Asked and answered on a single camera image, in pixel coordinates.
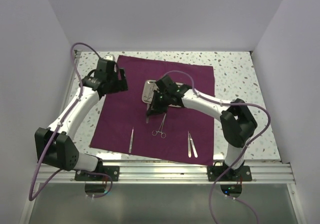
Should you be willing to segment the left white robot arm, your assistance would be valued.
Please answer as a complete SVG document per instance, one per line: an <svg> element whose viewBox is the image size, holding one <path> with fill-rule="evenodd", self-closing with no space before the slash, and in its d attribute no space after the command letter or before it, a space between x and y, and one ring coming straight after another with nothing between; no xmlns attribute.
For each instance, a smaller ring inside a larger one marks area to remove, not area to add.
<svg viewBox="0 0 320 224"><path fill-rule="evenodd" d="M59 117L35 132L38 161L65 171L85 170L92 180L101 179L104 168L100 159L80 153L73 139L88 112L102 97L127 90L125 71L118 67L115 57L100 58L96 69L81 80L75 96Z"/></svg>

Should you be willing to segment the steel hemostat forceps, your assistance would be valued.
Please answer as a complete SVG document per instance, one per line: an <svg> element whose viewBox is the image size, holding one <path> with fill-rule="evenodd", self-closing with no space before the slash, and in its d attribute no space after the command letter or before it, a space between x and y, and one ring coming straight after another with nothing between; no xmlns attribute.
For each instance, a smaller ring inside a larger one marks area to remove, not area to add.
<svg viewBox="0 0 320 224"><path fill-rule="evenodd" d="M165 120L166 120L166 116L167 116L167 114L165 113L159 128L157 130L153 130L152 131L152 135L153 136L160 135L160 137L163 138L163 139L166 137L166 133L163 131Z"/></svg>

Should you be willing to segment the steel tweezers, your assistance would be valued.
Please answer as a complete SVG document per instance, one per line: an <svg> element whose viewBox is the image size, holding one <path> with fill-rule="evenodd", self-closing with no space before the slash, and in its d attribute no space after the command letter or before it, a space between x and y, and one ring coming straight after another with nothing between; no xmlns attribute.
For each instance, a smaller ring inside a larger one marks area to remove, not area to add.
<svg viewBox="0 0 320 224"><path fill-rule="evenodd" d="M129 142L129 149L128 149L129 154L132 153L133 141L134 141L134 127L132 127L131 135L130 135L130 142Z"/></svg>
<svg viewBox="0 0 320 224"><path fill-rule="evenodd" d="M192 153L191 153L191 141L190 141L190 133L189 133L189 131L187 133L187 148L188 148L188 157L191 158Z"/></svg>
<svg viewBox="0 0 320 224"><path fill-rule="evenodd" d="M189 133L189 135L190 135L191 152L193 152L194 157L197 158L198 154L197 154L197 150L196 150L194 141L193 141L192 136L191 136L190 133Z"/></svg>

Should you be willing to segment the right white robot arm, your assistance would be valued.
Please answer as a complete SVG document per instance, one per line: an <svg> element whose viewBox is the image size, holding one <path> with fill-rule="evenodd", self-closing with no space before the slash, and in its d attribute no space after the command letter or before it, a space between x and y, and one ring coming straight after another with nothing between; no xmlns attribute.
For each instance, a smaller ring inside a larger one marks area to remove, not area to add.
<svg viewBox="0 0 320 224"><path fill-rule="evenodd" d="M166 113L169 106L173 105L199 111L220 121L223 136L228 143L222 173L227 180L235 180L244 165L241 153L258 126L245 102L241 99L219 101L194 91L190 85L173 82L168 75L157 80L155 86L147 116Z"/></svg>

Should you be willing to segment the steel scalpel handle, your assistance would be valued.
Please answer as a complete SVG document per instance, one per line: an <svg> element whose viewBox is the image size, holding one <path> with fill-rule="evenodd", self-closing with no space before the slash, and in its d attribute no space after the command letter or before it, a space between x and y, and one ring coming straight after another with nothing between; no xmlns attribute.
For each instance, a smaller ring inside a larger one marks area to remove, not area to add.
<svg viewBox="0 0 320 224"><path fill-rule="evenodd" d="M150 104L147 104L147 110L146 110L146 123L149 123L149 108L150 108Z"/></svg>

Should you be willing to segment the purple surgical cloth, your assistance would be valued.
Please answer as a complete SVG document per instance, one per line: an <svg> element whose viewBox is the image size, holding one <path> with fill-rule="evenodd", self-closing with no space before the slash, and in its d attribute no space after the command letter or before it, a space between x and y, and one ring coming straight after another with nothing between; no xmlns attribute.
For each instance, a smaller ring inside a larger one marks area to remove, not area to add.
<svg viewBox="0 0 320 224"><path fill-rule="evenodd" d="M125 70L128 91L106 96L99 120L91 140L91 147L129 154L132 128L133 155L208 166L214 154L214 120L201 112L170 107L163 131L166 137L153 136L163 116L149 117L142 102L143 87L147 80L157 80L168 73L174 82L195 87L208 95L215 92L214 71L211 66L162 62L129 56L119 56L119 67ZM198 154L188 157L188 131Z"/></svg>

